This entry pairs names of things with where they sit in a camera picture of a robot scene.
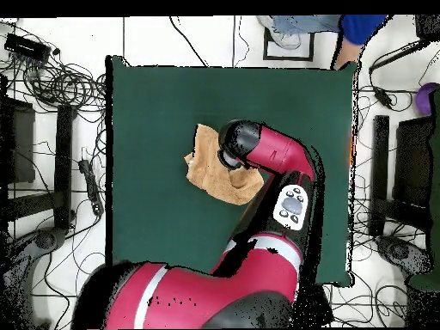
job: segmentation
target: purple object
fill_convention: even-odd
[[[430,93],[440,88],[440,84],[429,82],[423,85],[416,94],[416,105],[424,115],[431,115]]]

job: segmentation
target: jeans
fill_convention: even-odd
[[[338,33],[341,15],[271,15],[274,31],[281,34]]]

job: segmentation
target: shoe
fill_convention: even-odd
[[[301,38],[299,34],[281,34],[271,30],[272,39],[277,45],[281,48],[287,49],[289,51],[293,51],[294,49],[299,48],[301,45]]]
[[[257,15],[257,19],[263,27],[269,30],[273,28],[273,19],[270,15]]]
[[[270,15],[257,15],[257,19],[263,27],[269,29],[273,41],[281,48],[293,51],[301,45],[299,34],[288,35],[276,32],[273,28],[273,19]]]

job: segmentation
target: person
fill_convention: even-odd
[[[343,38],[333,68],[357,62],[364,44],[384,23],[386,15],[257,15],[272,39],[288,50],[301,45],[301,34],[342,32]]]

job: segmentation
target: button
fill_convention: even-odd
[[[291,212],[292,214],[299,215],[299,214],[301,214],[301,211],[303,210],[303,204],[301,204],[301,202],[295,198],[284,199],[284,201],[281,205],[287,211]]]

